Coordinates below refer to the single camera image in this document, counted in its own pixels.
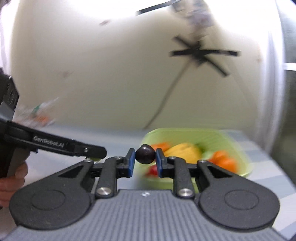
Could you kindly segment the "person's left hand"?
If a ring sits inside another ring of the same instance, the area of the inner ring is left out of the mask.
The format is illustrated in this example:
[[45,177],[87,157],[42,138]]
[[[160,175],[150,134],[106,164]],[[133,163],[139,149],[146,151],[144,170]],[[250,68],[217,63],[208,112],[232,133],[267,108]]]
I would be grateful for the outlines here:
[[28,166],[23,162],[17,169],[16,173],[11,177],[1,178],[0,181],[0,200],[1,208],[9,206],[11,197],[18,191],[25,182],[28,174]]

